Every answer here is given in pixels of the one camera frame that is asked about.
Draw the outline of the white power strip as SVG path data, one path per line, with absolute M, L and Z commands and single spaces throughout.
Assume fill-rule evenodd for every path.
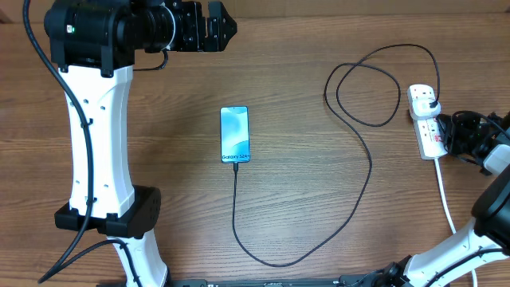
M 436 100 L 434 90 L 429 85 L 411 85 L 407 90 L 409 106 L 413 100 Z M 436 116 L 426 120 L 413 120 L 420 156 L 424 160 L 438 159 L 447 154 L 444 148 Z

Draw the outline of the blue Galaxy smartphone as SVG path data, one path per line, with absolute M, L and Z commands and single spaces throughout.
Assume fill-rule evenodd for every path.
M 247 163 L 251 160 L 249 110 L 246 106 L 220 109 L 221 161 Z

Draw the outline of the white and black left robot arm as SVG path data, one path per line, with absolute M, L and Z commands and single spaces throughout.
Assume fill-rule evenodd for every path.
M 221 52 L 237 31 L 219 1 L 56 1 L 45 16 L 51 59 L 65 83 L 73 186 L 55 214 L 63 230 L 97 230 L 116 248 L 128 286 L 168 286 L 155 224 L 161 193 L 128 168 L 128 95 L 135 52 Z

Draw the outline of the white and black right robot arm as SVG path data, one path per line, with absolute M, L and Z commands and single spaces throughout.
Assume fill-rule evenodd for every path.
M 496 178 L 463 228 L 433 249 L 373 273 L 372 286 L 447 286 L 484 264 L 509 258 L 509 116 L 459 111 L 433 121 L 443 149 Z

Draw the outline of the white charger plug adapter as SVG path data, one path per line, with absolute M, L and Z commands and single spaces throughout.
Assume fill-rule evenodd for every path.
M 441 112 L 441 105 L 430 106 L 428 100 L 413 100 L 410 106 L 410 115 L 413 120 L 426 120 L 437 116 Z

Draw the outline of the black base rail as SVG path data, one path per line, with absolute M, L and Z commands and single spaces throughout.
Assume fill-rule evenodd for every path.
M 342 275 L 339 278 L 268 279 L 239 281 L 207 281 L 205 279 L 174 280 L 172 287 L 338 287 L 374 286 L 379 275 Z

